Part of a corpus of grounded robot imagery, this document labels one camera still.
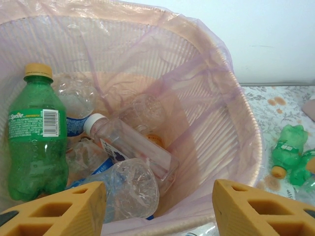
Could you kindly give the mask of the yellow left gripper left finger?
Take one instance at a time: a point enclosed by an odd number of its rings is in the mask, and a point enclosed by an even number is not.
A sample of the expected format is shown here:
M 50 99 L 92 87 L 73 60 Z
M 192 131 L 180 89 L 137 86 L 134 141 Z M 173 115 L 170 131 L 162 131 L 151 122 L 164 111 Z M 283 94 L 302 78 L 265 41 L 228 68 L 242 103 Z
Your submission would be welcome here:
M 9 208 L 0 214 L 2 236 L 99 236 L 106 209 L 101 181 Z

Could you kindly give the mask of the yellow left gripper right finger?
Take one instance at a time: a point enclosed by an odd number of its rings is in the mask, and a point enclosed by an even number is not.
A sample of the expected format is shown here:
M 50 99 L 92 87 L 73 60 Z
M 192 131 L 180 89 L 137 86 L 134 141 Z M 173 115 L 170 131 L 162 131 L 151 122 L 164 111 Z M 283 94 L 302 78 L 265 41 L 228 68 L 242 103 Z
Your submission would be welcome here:
M 221 236 L 313 236 L 315 208 L 226 179 L 217 179 L 213 207 Z

